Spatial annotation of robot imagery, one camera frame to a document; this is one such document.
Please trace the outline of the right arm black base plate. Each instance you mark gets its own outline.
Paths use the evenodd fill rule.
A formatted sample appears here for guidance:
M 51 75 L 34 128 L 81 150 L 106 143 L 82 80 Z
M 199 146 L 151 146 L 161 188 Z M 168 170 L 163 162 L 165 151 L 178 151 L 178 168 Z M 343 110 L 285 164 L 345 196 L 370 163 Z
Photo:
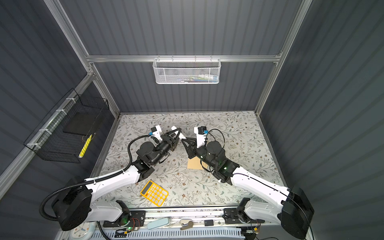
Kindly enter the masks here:
M 265 220 L 256 219 L 252 220 L 243 211 L 238 211 L 236 208 L 224 208 L 222 215 L 225 223 L 230 224 L 263 224 Z

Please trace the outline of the manila paper envelope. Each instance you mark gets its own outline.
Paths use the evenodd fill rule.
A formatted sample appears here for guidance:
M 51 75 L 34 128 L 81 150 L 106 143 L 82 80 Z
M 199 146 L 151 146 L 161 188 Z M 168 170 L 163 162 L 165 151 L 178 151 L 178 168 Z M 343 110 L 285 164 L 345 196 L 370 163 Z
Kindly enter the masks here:
M 204 168 L 208 169 L 209 166 L 204 162 L 200 163 L 200 160 L 201 159 L 198 157 L 188 159 L 187 169 L 190 169 L 190 170 L 203 170 Z

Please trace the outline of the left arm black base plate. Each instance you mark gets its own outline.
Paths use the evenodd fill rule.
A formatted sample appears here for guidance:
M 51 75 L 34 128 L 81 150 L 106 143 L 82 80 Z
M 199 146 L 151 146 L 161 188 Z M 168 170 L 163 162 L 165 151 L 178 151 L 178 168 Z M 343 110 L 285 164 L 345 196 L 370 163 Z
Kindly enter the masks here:
M 130 214 L 123 213 L 115 222 L 104 221 L 104 228 L 117 227 L 143 227 L 146 219 L 146 211 L 130 211 Z

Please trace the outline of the white glue stick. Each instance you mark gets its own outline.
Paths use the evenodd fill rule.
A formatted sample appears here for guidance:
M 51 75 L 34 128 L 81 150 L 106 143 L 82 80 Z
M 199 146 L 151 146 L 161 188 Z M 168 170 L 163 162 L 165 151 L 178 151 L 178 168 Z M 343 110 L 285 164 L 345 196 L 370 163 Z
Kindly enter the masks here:
M 175 134 L 179 138 L 179 140 L 186 139 L 186 137 L 182 133 L 181 128 L 177 128 L 176 126 L 172 126 L 171 129 L 175 132 Z

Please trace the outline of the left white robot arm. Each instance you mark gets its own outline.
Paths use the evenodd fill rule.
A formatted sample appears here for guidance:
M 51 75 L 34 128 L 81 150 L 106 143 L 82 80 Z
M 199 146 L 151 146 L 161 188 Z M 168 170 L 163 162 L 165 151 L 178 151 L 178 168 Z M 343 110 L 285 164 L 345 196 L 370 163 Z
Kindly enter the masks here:
M 154 172 L 154 166 L 175 150 L 182 131 L 175 128 L 162 135 L 149 133 L 147 137 L 154 137 L 157 145 L 143 143 L 137 150 L 137 159 L 130 160 L 121 170 L 85 180 L 73 178 L 65 187 L 44 199 L 40 214 L 47 220 L 57 221 L 63 231 L 72 230 L 83 222 L 122 222 L 129 214 L 122 201 L 111 204 L 97 204 L 95 201 L 118 188 L 147 179 Z

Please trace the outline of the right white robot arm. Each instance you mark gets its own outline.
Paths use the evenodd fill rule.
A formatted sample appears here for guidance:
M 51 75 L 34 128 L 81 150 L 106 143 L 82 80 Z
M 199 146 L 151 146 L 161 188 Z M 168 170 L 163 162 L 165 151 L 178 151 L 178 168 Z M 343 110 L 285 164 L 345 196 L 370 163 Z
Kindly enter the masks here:
M 217 141 L 198 145 L 197 139 L 183 138 L 182 143 L 188 157 L 197 157 L 207 164 L 208 172 L 220 183 L 246 190 L 267 202 L 268 205 L 262 208 L 250 198 L 243 198 L 237 207 L 241 222 L 264 220 L 277 223 L 291 236 L 306 239 L 315 210 L 303 189 L 290 189 L 257 177 L 228 159 Z

